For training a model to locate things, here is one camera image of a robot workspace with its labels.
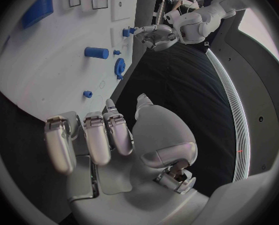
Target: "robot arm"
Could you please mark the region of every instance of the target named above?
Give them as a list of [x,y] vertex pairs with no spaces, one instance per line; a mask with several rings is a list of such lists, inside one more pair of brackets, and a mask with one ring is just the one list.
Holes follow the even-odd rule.
[[227,19],[236,14],[236,11],[247,7],[240,0],[213,0],[211,5],[199,8],[193,12],[180,15],[178,10],[165,14],[169,24],[152,25],[137,29],[136,38],[154,51],[161,51],[174,45],[198,44],[214,32],[221,24],[221,19]]

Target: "blue plastic part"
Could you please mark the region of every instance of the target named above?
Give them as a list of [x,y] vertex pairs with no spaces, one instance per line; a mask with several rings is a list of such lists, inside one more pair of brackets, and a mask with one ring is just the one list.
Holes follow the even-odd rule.
[[53,13],[52,0],[37,0],[22,17],[23,28],[26,29],[33,24]]
[[84,56],[97,59],[107,59],[109,54],[110,52],[106,48],[87,47],[84,50]]
[[131,34],[134,34],[136,29],[132,27],[132,28],[129,29],[129,31],[130,31]]
[[91,91],[84,91],[84,92],[83,92],[83,95],[84,95],[86,98],[90,99],[90,98],[93,96],[93,93],[92,93]]
[[114,73],[118,80],[123,80],[124,77],[122,76],[122,73],[125,71],[125,66],[126,65],[123,58],[119,58],[118,60],[116,60],[114,66]]
[[129,35],[130,35],[130,31],[129,31],[129,29],[123,29],[123,37],[129,37]]
[[113,50],[113,54],[114,54],[114,55],[120,55],[121,52],[120,52],[119,50]]

